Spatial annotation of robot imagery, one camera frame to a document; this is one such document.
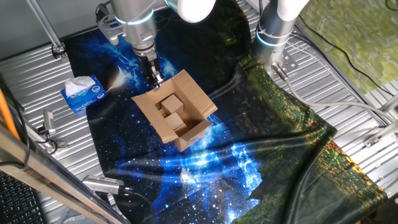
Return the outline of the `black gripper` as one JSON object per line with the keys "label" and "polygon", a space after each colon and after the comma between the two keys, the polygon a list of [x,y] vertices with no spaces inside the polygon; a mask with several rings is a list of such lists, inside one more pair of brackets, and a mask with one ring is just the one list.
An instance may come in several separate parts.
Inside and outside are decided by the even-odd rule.
{"label": "black gripper", "polygon": [[149,55],[139,55],[139,68],[145,79],[148,80],[153,89],[160,88],[163,84],[165,77],[160,71],[159,60],[156,53]]}

